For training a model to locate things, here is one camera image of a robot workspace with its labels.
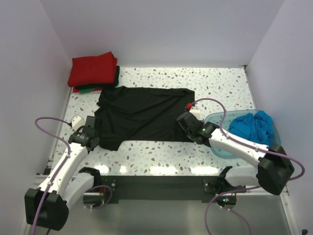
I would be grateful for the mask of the black t shirt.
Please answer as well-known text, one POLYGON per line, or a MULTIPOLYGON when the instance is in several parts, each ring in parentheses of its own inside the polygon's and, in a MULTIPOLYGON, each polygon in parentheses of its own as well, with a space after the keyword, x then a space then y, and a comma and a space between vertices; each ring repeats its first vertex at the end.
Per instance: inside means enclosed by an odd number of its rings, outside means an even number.
POLYGON ((124 141, 189 142, 177 118, 194 100, 194 91, 186 88, 103 90, 94 113, 102 120, 99 146, 116 151, 124 141))

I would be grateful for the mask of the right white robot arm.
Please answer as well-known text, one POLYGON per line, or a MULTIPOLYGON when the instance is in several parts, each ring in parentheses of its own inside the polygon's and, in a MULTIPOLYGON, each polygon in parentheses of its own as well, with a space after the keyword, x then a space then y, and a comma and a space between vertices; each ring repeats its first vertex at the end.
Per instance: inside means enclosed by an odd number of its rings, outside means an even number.
POLYGON ((292 163, 285 158, 284 149, 277 144, 268 147, 247 141, 216 124, 198 120, 190 112, 180 115, 177 123, 193 142, 226 151, 249 164, 241 168, 226 167, 217 179, 220 192, 259 186, 279 195, 294 173, 292 163))

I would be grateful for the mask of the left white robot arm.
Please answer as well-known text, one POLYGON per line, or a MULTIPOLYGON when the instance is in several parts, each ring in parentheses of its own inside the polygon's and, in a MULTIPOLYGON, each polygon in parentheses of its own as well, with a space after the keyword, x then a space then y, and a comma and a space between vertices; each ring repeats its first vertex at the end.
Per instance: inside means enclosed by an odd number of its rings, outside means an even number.
POLYGON ((50 230, 59 231, 65 225, 72 205, 87 190, 96 192, 101 188, 100 171, 78 166, 99 143, 98 129, 102 121, 88 116, 86 120, 75 116, 69 124, 75 129, 67 141, 61 159, 47 178, 37 187, 25 193, 26 222, 50 230))

